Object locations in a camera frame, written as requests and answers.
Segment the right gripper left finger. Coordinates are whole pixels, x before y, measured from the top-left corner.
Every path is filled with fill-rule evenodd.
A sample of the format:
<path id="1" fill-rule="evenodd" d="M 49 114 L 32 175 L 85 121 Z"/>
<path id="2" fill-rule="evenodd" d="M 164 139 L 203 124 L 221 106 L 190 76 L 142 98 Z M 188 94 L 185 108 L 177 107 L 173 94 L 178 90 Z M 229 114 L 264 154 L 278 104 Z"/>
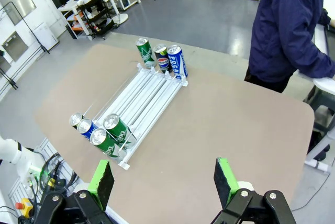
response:
<path id="1" fill-rule="evenodd" d="M 114 223 L 106 213 L 114 182 L 110 162 L 101 160 L 87 189 L 48 194 L 34 223 Z"/>

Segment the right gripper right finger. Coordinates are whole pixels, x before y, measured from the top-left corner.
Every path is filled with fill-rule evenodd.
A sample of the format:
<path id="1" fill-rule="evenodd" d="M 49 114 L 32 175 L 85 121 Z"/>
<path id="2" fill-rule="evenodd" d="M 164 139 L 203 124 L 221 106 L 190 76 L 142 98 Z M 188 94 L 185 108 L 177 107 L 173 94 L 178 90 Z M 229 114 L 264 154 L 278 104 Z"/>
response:
<path id="1" fill-rule="evenodd" d="M 227 159 L 216 158 L 214 182 L 222 210 L 212 223 L 295 223 L 284 194 L 278 190 L 258 194 L 250 183 L 238 182 Z"/>

